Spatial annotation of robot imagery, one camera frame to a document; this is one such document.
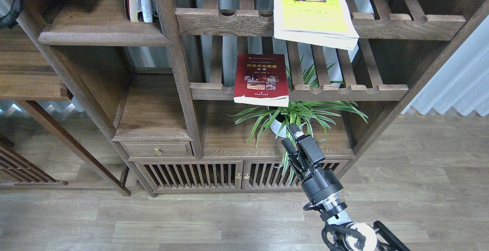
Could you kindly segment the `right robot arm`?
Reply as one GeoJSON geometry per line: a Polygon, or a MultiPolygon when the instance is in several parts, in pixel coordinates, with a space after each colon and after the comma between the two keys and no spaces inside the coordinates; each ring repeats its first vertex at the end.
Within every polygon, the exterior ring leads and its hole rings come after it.
{"type": "Polygon", "coordinates": [[[321,237],[326,246],[332,251],[407,251],[407,246],[380,221],[367,225],[350,219],[347,204],[338,196],[343,186],[331,169],[320,166],[325,156],[313,137],[294,123],[287,129],[292,138],[282,140],[282,144],[309,199],[303,209],[320,213],[325,222],[321,237]]]}

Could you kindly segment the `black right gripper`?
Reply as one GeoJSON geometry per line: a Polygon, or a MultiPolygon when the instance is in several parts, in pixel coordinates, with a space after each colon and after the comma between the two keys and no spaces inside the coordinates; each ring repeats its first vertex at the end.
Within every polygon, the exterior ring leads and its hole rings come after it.
{"type": "Polygon", "coordinates": [[[331,169],[323,169],[319,165],[325,155],[311,135],[305,135],[292,123],[287,125],[293,140],[286,138],[281,141],[286,150],[288,162],[302,182],[301,187],[310,203],[321,204],[331,195],[343,189],[342,184],[331,169]]]}

